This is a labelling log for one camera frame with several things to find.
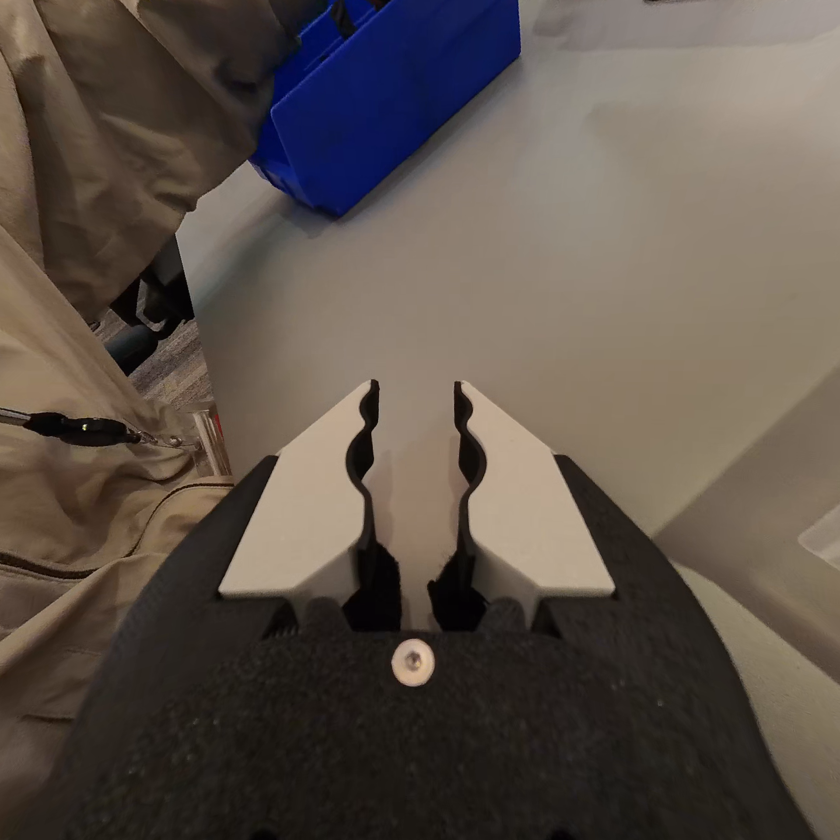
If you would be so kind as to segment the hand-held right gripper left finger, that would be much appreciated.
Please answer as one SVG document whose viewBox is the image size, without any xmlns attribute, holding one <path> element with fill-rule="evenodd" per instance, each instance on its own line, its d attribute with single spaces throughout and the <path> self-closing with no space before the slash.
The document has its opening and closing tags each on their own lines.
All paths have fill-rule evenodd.
<svg viewBox="0 0 840 840">
<path fill-rule="evenodd" d="M 279 451 L 221 597 L 278 597 L 299 617 L 329 598 L 356 631 L 400 629 L 400 571 L 377 538 L 364 484 L 379 404 L 378 381 L 364 381 Z"/>
</svg>

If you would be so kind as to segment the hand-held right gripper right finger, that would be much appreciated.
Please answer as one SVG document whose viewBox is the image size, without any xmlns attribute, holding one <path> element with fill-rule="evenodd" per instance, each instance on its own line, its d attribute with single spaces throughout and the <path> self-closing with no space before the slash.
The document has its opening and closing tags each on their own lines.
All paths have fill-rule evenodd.
<svg viewBox="0 0 840 840">
<path fill-rule="evenodd" d="M 455 552 L 427 584 L 443 632 L 474 632 L 509 600 L 534 625 L 546 601 L 616 593 L 552 449 L 467 381 L 454 384 L 458 469 Z"/>
</svg>

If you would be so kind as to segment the blue plastic bin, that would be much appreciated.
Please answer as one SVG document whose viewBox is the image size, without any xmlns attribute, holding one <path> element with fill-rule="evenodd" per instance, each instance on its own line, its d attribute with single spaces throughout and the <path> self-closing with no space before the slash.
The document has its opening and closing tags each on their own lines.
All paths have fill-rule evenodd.
<svg viewBox="0 0 840 840">
<path fill-rule="evenodd" d="M 250 162 L 340 217 L 519 58 L 521 30 L 516 1 L 391 1 L 344 41 L 328 8 L 276 71 Z"/>
</svg>

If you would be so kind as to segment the person's left forearm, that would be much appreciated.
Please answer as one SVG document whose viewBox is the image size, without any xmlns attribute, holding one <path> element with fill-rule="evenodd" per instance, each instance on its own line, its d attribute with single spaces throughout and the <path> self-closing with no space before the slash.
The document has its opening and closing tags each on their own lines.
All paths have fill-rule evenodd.
<svg viewBox="0 0 840 840">
<path fill-rule="evenodd" d="M 2 2 L 2 229 L 87 321 L 256 150 L 319 2 Z"/>
</svg>

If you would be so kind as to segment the clear badge holder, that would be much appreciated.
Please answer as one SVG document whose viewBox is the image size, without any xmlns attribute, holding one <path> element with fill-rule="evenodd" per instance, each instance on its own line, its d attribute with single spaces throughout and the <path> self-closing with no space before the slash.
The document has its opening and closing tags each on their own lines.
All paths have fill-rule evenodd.
<svg viewBox="0 0 840 840">
<path fill-rule="evenodd" d="M 192 419 L 196 430 L 198 444 L 193 459 L 198 475 L 232 478 L 233 471 L 216 403 L 195 402 L 184 406 L 182 410 Z"/>
</svg>

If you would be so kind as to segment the black office chair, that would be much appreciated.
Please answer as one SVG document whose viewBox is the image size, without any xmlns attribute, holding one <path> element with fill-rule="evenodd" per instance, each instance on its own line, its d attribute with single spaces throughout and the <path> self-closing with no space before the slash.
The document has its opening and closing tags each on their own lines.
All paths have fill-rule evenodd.
<svg viewBox="0 0 840 840">
<path fill-rule="evenodd" d="M 134 373 L 184 323 L 194 320 L 177 239 L 172 236 L 110 306 L 124 328 L 105 342 L 126 375 Z"/>
</svg>

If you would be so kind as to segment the black bin divider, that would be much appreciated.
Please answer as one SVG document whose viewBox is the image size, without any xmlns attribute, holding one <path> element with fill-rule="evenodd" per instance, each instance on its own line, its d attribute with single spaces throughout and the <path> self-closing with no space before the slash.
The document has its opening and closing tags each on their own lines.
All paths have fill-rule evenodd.
<svg viewBox="0 0 840 840">
<path fill-rule="evenodd" d="M 339 37 L 346 41 L 389 3 L 390 1 L 334 1 L 329 5 L 328 16 Z"/>
</svg>

